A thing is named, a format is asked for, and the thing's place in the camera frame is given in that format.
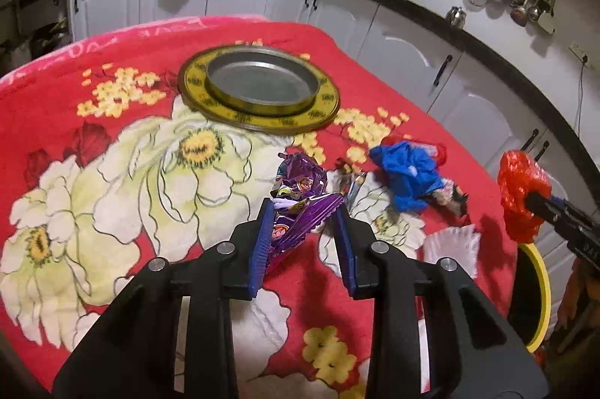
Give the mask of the right hand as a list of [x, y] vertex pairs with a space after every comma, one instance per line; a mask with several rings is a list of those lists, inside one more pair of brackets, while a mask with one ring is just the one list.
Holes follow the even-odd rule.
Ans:
[[[576, 318], [579, 301], [584, 296], [588, 297], [589, 303], [581, 316]], [[570, 322], [574, 322], [570, 332], [558, 345], [559, 353], [567, 350], [584, 327], [599, 328], [599, 272], [581, 258], [574, 260], [573, 271], [558, 308], [557, 319], [557, 330], [565, 329]]]

